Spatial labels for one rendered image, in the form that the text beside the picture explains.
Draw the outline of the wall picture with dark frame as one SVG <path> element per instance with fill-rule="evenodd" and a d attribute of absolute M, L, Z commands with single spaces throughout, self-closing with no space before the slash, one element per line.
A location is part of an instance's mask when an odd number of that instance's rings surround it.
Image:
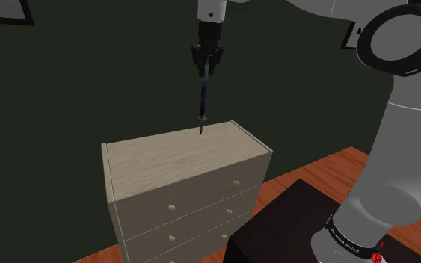
<path fill-rule="evenodd" d="M 34 26 L 28 0 L 0 0 L 0 24 Z"/>

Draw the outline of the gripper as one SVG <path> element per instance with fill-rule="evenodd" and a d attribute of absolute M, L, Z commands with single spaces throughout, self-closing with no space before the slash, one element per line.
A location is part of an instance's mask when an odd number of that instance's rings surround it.
<path fill-rule="evenodd" d="M 199 76 L 205 74 L 205 54 L 209 61 L 209 75 L 214 75 L 216 66 L 221 62 L 224 48 L 219 45 L 222 24 L 217 22 L 199 21 L 199 43 L 191 47 L 193 63 L 197 66 Z"/>

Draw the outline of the dark blue pen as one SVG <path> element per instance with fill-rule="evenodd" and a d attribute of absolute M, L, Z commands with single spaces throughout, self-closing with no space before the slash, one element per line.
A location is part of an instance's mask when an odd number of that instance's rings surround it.
<path fill-rule="evenodd" d="M 203 74 L 203 80 L 201 84 L 201 93 L 200 93 L 200 112 L 198 115 L 199 134 L 203 133 L 203 126 L 207 120 L 205 113 L 206 113 L 206 91 L 207 91 L 208 83 L 209 83 L 209 60 L 206 60 L 205 65 L 204 65 L 204 74 Z"/>

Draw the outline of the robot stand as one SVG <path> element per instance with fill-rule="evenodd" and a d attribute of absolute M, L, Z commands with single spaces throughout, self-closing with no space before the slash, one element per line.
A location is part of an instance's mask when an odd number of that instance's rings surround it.
<path fill-rule="evenodd" d="M 223 263 L 421 263 L 360 200 L 338 203 L 299 179 L 230 236 Z"/>

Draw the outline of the beige wooden chest of drawers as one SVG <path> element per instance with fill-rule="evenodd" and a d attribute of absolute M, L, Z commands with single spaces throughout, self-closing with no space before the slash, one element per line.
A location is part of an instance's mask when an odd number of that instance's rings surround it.
<path fill-rule="evenodd" d="M 234 121 L 102 145 L 123 263 L 197 263 L 248 222 L 272 156 Z"/>

